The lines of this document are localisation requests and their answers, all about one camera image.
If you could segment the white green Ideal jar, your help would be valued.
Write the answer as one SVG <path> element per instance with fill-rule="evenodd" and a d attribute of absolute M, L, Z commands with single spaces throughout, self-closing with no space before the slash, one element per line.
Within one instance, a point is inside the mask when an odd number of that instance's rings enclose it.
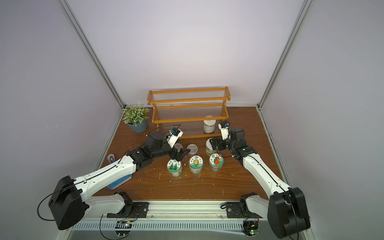
<path fill-rule="evenodd" d="M 208 157 L 210 157 L 211 155 L 217 153 L 217 151 L 213 149 L 213 146 L 212 146 L 210 140 L 211 140 L 211 138 L 209 138 L 206 141 L 206 154 L 207 154 Z"/>

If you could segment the clear cup red label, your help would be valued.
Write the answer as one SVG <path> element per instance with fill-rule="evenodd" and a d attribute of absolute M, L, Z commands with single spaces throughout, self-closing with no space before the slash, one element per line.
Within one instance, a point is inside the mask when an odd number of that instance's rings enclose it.
<path fill-rule="evenodd" d="M 198 146 L 195 144 L 189 144 L 187 146 L 187 149 L 190 150 L 189 155 L 192 155 L 192 156 L 196 155 L 199 150 Z"/>

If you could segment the green tree lid jar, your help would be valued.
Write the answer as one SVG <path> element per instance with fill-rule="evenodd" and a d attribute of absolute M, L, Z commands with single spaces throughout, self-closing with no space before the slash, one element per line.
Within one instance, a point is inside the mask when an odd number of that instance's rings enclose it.
<path fill-rule="evenodd" d="M 182 174 L 182 164 L 177 160 L 169 160 L 167 169 L 173 177 L 180 177 Z"/>

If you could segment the tomato lid jar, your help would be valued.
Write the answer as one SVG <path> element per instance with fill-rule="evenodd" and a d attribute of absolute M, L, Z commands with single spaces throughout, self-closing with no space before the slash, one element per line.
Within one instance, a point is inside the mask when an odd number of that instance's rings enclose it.
<path fill-rule="evenodd" d="M 221 170 L 224 164 L 224 158 L 219 154 L 212 154 L 209 158 L 209 167 L 212 172 L 218 172 Z"/>

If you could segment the sunflower lid jar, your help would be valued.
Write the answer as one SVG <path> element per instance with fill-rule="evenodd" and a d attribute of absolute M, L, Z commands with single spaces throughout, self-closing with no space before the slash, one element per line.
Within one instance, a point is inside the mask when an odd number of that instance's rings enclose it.
<path fill-rule="evenodd" d="M 200 156 L 192 156 L 189 159 L 189 167 L 190 171 L 194 175 L 199 175 L 203 170 L 203 159 Z"/>

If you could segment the clear cup yellow seeds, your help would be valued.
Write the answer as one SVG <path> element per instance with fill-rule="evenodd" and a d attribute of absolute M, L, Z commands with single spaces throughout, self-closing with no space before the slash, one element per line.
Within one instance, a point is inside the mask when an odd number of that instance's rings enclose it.
<path fill-rule="evenodd" d="M 179 143 L 176 143 L 176 144 L 174 145 L 174 147 L 175 147 L 178 151 L 180 151 L 180 150 L 183 148 L 183 145 L 181 145 L 181 144 L 179 144 Z"/>

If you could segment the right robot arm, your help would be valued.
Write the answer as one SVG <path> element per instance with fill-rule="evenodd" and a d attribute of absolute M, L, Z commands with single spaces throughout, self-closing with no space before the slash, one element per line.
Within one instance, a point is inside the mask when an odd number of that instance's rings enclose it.
<path fill-rule="evenodd" d="M 298 234 L 311 227 L 307 202 L 300 188 L 292 188 L 281 180 L 247 144 L 241 128 L 220 126 L 221 136 L 211 139 L 214 150 L 228 150 L 241 166 L 248 170 L 263 188 L 268 199 L 257 194 L 245 195 L 242 204 L 248 216 L 256 214 L 266 219 L 279 239 Z"/>

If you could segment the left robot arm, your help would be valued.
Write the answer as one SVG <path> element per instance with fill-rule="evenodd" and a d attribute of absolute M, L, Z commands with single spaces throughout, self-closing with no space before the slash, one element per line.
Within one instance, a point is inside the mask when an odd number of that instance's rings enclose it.
<path fill-rule="evenodd" d="M 175 143 L 183 131 L 173 128 L 166 136 L 161 132 L 147 135 L 145 143 L 124 154 L 116 162 L 95 172 L 75 179 L 65 176 L 60 179 L 48 202 L 54 221 L 59 230 L 66 230 L 91 214 L 112 214 L 122 217 L 131 213 L 127 194 L 94 197 L 94 194 L 113 182 L 149 166 L 154 159 L 168 155 L 180 162 L 189 149 L 178 150 Z"/>

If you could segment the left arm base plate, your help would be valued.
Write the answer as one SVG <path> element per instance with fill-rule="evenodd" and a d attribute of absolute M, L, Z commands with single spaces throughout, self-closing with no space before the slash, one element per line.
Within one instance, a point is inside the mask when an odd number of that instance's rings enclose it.
<path fill-rule="evenodd" d="M 122 210 L 116 214 L 107 214 L 107 218 L 138 218 L 144 219 L 147 217 L 149 210 L 149 202 L 133 202 L 126 204 Z"/>

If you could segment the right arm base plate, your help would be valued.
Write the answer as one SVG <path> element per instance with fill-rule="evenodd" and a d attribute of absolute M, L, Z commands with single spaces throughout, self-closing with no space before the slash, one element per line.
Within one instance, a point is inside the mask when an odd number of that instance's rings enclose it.
<path fill-rule="evenodd" d="M 226 202 L 223 203 L 220 208 L 226 211 L 228 219 L 239 218 L 263 218 L 260 215 L 251 213 L 245 204 L 241 202 Z"/>

